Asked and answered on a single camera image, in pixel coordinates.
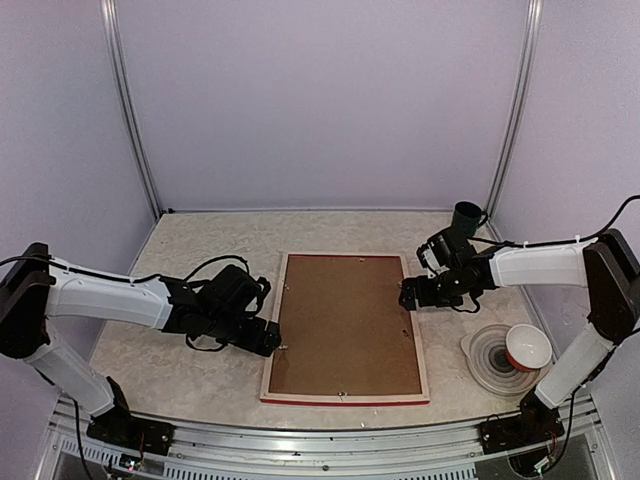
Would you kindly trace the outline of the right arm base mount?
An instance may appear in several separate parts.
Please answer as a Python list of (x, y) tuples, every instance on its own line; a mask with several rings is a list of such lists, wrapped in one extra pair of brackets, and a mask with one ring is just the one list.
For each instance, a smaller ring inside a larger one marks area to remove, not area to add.
[(565, 434), (559, 420), (540, 428), (527, 426), (520, 416), (492, 418), (478, 425), (482, 451), (485, 455), (524, 448), (557, 439)]

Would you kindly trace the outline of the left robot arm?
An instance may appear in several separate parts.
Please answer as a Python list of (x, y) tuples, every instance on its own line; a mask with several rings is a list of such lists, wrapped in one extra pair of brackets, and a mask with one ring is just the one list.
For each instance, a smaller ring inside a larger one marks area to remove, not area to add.
[(278, 324), (259, 315), (271, 284), (252, 277), (244, 258), (223, 259), (226, 266), (211, 279), (194, 274), (131, 278), (70, 264), (52, 257), (47, 245), (34, 243), (5, 261), (11, 268), (1, 281), (1, 353), (31, 365), (115, 442), (133, 443), (140, 424), (119, 385), (93, 370), (47, 321), (118, 321), (182, 335), (188, 347), (209, 337), (217, 344), (215, 352), (232, 345), (269, 357), (281, 344)]

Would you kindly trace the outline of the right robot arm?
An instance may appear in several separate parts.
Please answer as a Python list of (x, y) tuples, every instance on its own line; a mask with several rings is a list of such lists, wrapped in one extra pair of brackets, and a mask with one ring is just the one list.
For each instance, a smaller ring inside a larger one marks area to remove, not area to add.
[(552, 340), (561, 336), (552, 320), (568, 320), (561, 355), (529, 388), (516, 415), (479, 426), (487, 452), (527, 446), (568, 434), (559, 416), (566, 399), (593, 381), (618, 347), (638, 334), (639, 261), (609, 220), (596, 232), (538, 243), (479, 239), (450, 226), (432, 235), (416, 256), (426, 274), (402, 280), (400, 305), (408, 311), (472, 310), (489, 290), (524, 289)]

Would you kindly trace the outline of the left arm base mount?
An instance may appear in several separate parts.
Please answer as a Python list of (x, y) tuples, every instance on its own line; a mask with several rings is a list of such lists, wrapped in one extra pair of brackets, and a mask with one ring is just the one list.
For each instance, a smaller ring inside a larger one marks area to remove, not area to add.
[(167, 456), (172, 445), (175, 427), (167, 422), (133, 417), (121, 425), (99, 424), (92, 421), (87, 436), (142, 454)]

